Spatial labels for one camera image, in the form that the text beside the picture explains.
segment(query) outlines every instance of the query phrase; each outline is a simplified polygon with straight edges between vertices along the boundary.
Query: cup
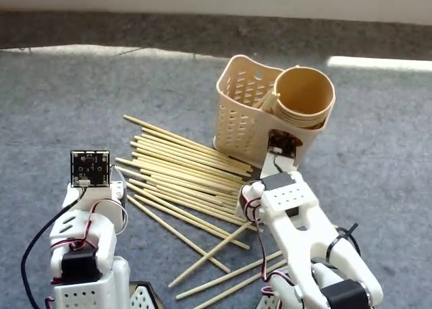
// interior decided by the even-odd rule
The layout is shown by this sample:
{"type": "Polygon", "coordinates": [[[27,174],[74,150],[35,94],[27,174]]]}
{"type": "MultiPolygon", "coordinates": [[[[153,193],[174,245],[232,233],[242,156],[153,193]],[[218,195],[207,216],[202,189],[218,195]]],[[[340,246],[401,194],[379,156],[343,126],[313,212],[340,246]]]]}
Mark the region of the cup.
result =
{"type": "Polygon", "coordinates": [[[273,114],[301,128],[323,123],[335,102],[331,80],[310,67],[296,66],[283,71],[275,80],[274,90],[279,98],[273,114]]]}

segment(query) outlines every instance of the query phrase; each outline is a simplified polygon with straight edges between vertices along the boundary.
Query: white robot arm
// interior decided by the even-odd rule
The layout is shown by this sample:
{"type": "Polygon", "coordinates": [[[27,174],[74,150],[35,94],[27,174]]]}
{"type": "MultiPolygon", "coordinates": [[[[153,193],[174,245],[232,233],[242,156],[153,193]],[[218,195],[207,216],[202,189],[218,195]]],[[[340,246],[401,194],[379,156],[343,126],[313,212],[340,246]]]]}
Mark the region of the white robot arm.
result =
{"type": "Polygon", "coordinates": [[[378,307],[383,301],[378,280],[331,224],[286,148],[279,145],[269,149],[261,179],[242,188],[238,205],[238,215],[259,218],[268,226],[288,262],[288,276],[294,286],[278,275],[269,281],[283,308],[378,307]],[[313,258],[326,260],[346,279],[321,263],[313,264],[313,258]]]}
{"type": "Polygon", "coordinates": [[[108,151],[71,151],[71,183],[62,210],[36,234],[21,263],[34,309],[40,308],[28,284],[26,260],[52,224],[54,298],[45,300],[45,308],[163,309],[150,283],[130,282],[128,262],[115,255],[117,235],[126,228],[128,214],[124,178],[111,181],[110,173],[108,151]]]}

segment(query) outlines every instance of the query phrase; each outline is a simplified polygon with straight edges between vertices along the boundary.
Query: beige basket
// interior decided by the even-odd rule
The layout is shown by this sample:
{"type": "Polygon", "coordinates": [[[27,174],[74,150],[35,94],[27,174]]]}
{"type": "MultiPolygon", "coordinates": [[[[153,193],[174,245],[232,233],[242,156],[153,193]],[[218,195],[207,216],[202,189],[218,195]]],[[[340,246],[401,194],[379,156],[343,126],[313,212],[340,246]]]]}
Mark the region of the beige basket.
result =
{"type": "Polygon", "coordinates": [[[273,91],[275,79],[282,71],[244,55],[232,57],[216,85],[219,117],[213,140],[215,149],[261,168],[270,130],[283,130],[299,139],[295,165],[300,163],[317,135],[327,126],[331,110],[319,129],[304,129],[252,107],[273,91]]]}

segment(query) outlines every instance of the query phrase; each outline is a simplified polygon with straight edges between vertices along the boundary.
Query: carpet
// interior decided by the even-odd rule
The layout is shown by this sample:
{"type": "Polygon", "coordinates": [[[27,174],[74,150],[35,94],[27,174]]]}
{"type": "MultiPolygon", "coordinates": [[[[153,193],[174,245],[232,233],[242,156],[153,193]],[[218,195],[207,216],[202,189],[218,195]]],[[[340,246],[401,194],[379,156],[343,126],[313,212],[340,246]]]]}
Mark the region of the carpet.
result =
{"type": "MultiPolygon", "coordinates": [[[[275,67],[315,67],[332,79],[337,98],[329,125],[299,170],[333,223],[359,224],[354,235],[383,286],[384,308],[430,308],[431,42],[431,27],[402,24],[0,13],[0,307],[30,308],[20,259],[60,209],[69,151],[107,148],[130,157],[140,128],[124,113],[210,146],[215,83],[230,57],[245,54],[275,67]]],[[[130,262],[132,279],[153,284],[166,308],[193,308],[252,275],[175,301],[222,272],[206,263],[168,289],[199,256],[132,205],[128,212],[116,252],[130,262]]],[[[204,249],[219,242],[154,212],[204,249]]],[[[52,294],[47,238],[27,264],[40,307],[52,294]]],[[[261,256],[256,235],[240,239],[251,250],[228,246],[217,255],[231,269],[261,256]]],[[[265,243],[268,253],[276,251],[268,232],[265,243]]],[[[212,308],[255,308],[262,286],[253,283],[212,308]]]]}

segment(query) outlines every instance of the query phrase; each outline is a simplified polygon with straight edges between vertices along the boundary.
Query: white wall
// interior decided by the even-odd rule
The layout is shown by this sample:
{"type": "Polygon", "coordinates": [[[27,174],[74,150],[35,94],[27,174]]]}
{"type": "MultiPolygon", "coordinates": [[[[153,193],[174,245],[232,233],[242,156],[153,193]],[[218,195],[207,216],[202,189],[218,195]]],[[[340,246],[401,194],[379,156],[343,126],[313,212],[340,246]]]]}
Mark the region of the white wall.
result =
{"type": "Polygon", "coordinates": [[[220,13],[432,25],[431,0],[0,0],[0,8],[220,13]]]}

